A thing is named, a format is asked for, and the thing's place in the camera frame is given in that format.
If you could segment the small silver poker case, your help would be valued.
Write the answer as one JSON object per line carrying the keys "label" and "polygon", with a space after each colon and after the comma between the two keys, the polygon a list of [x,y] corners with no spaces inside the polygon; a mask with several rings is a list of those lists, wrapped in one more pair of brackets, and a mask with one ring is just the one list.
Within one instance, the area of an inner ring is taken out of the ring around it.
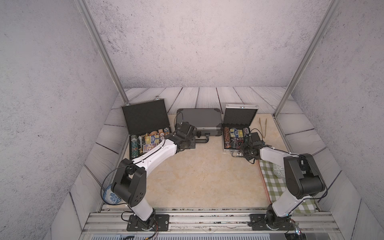
{"label": "small silver poker case", "polygon": [[250,125],[258,112],[256,105],[227,104],[222,121],[225,153],[241,156],[241,145],[250,134]]}

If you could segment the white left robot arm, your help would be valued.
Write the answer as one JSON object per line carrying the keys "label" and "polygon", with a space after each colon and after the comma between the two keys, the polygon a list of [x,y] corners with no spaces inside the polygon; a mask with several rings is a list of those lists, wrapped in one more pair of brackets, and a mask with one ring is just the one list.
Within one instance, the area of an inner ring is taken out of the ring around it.
{"label": "white left robot arm", "polygon": [[145,228],[155,224],[156,211],[145,196],[148,175],[166,159],[187,149],[197,133],[196,127],[182,122],[179,128],[162,140],[156,147],[134,160],[123,160],[115,174],[111,190],[123,200]]}

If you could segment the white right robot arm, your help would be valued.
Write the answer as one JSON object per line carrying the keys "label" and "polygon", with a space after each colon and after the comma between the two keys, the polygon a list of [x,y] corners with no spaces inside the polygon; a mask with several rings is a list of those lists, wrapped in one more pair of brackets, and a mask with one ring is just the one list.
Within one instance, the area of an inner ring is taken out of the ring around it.
{"label": "white right robot arm", "polygon": [[326,183],[310,154],[293,154],[275,149],[260,139],[258,133],[245,136],[240,151],[246,160],[263,160],[284,168],[286,190],[267,210],[270,223],[288,219],[304,201],[314,199],[318,193],[327,192]]}

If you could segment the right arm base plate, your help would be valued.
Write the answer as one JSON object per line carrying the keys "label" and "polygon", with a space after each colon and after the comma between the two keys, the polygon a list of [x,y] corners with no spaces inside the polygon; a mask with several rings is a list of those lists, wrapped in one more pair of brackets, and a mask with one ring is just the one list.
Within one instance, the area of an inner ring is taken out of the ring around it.
{"label": "right arm base plate", "polygon": [[248,226],[253,231],[283,231],[289,232],[295,229],[292,220],[288,217],[271,217],[267,214],[250,214]]}

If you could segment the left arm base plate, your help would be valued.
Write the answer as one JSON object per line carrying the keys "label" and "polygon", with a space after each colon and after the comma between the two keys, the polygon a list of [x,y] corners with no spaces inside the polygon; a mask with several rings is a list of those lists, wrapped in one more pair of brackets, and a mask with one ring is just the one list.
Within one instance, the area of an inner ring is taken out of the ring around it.
{"label": "left arm base plate", "polygon": [[153,213],[146,221],[136,215],[131,215],[128,219],[128,232],[154,231],[166,232],[169,230],[170,215]]}

